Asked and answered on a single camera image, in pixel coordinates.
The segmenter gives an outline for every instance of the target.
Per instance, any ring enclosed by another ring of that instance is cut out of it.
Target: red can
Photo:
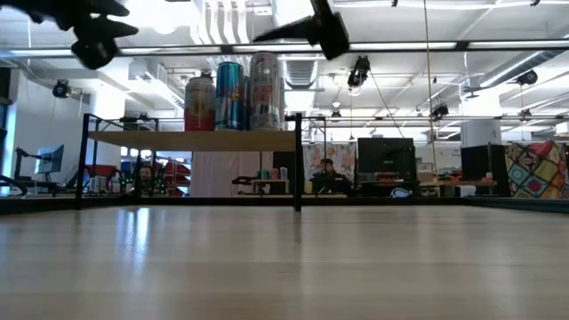
[[[189,79],[184,103],[184,131],[215,130],[215,86],[210,71]]]

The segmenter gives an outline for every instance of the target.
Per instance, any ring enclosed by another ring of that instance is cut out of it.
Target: blue can
[[[243,105],[244,105],[244,122],[245,130],[251,130],[251,86],[249,76],[243,77]]]
[[[215,130],[244,130],[243,66],[222,62],[217,69]]]

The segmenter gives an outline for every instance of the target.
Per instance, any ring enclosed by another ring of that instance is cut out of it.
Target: white curtain
[[[263,152],[262,162],[262,169],[272,169],[273,153]],[[238,191],[251,193],[251,187],[233,187],[231,181],[254,177],[259,169],[259,152],[194,152],[190,196],[232,197]]]
[[[304,155],[304,179],[310,180],[316,173],[320,161],[324,159],[324,143],[302,146]],[[356,143],[327,143],[326,157],[334,162],[334,170],[354,182],[356,165]]]

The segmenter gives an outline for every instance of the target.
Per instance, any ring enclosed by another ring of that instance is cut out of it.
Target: wooden floor
[[[569,217],[448,206],[5,216],[0,319],[569,319]]]

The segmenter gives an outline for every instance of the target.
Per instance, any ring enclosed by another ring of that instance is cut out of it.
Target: white pillar
[[[125,96],[123,93],[108,89],[96,92],[91,95],[91,107],[93,114],[103,119],[118,119],[124,116]],[[99,130],[105,132],[122,131],[123,129],[102,122],[99,124]],[[89,130],[95,130],[95,124],[90,124]],[[93,141],[90,140],[87,145],[86,163],[92,164]],[[114,165],[117,168],[121,164],[121,147],[99,142],[97,146],[97,164]]]
[[[464,116],[501,116],[500,96],[492,90],[476,92],[477,98],[465,99],[461,103]],[[501,144],[500,120],[476,120],[461,125],[461,146],[463,148],[485,146],[488,143]]]

